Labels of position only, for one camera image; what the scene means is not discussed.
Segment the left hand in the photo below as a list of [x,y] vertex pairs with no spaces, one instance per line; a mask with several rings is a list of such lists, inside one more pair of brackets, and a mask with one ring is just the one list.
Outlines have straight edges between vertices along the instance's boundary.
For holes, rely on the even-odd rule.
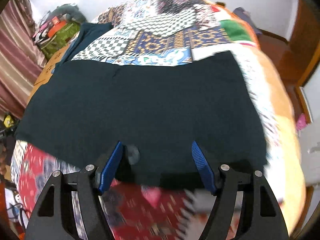
[[1,175],[5,175],[7,172],[7,168],[6,168],[6,159],[7,154],[6,154],[6,148],[3,144],[1,144],[1,153],[0,153],[0,172]]

